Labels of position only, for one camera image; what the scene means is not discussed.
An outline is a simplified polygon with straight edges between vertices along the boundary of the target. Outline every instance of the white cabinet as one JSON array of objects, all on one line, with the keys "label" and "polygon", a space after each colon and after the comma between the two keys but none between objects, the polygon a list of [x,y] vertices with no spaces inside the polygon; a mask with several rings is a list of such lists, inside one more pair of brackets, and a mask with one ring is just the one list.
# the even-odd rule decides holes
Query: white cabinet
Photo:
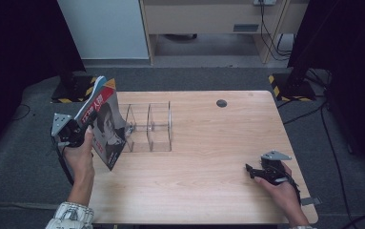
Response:
[{"label": "white cabinet", "polygon": [[138,0],[58,0],[83,60],[149,59]]},{"label": "white cabinet", "polygon": [[276,0],[261,7],[253,0],[140,0],[151,62],[158,34],[249,33],[266,63],[286,11],[293,15],[285,21],[284,32],[295,32],[304,14],[306,0],[293,1],[295,5]]}]

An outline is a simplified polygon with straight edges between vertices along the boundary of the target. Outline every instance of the patterned sleeve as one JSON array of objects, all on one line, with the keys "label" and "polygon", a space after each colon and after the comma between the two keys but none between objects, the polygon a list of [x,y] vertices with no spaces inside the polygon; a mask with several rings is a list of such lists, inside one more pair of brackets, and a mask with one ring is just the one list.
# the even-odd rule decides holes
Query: patterned sleeve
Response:
[{"label": "patterned sleeve", "polygon": [[63,202],[57,208],[54,218],[49,221],[46,229],[92,229],[92,208]]}]

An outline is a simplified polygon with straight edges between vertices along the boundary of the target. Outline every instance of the clear acrylic organizer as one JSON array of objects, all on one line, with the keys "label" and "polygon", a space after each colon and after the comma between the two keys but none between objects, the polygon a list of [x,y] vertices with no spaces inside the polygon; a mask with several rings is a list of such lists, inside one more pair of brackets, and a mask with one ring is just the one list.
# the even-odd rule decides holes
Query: clear acrylic organizer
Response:
[{"label": "clear acrylic organizer", "polygon": [[123,152],[169,152],[172,150],[171,102],[119,104],[126,117]]}]

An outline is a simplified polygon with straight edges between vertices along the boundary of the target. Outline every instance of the right hand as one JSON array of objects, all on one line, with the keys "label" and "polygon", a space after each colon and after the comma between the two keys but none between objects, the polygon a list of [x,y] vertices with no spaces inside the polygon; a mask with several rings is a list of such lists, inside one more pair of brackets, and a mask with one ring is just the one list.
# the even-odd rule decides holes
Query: right hand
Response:
[{"label": "right hand", "polygon": [[[286,173],[291,176],[292,170],[285,163],[282,162],[282,164]],[[278,185],[272,185],[261,177],[255,177],[254,180],[271,195],[276,205],[283,210],[291,227],[306,226],[310,224],[304,215],[301,206],[298,204],[297,194],[292,184],[288,181],[284,181]]]},{"label": "right hand", "polygon": [[91,126],[88,127],[84,135],[84,143],[80,147],[66,147],[64,157],[74,172],[74,182],[94,175],[92,163],[92,139]]}]

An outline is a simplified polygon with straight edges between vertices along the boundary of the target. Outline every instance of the drawer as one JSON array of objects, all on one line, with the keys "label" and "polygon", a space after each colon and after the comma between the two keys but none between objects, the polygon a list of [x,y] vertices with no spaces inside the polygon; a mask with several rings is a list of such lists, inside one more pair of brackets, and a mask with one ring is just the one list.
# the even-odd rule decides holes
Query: drawer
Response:
[{"label": "drawer", "polygon": [[[148,34],[260,33],[261,7],[251,0],[141,0]],[[285,0],[264,7],[264,22],[274,32]]]}]

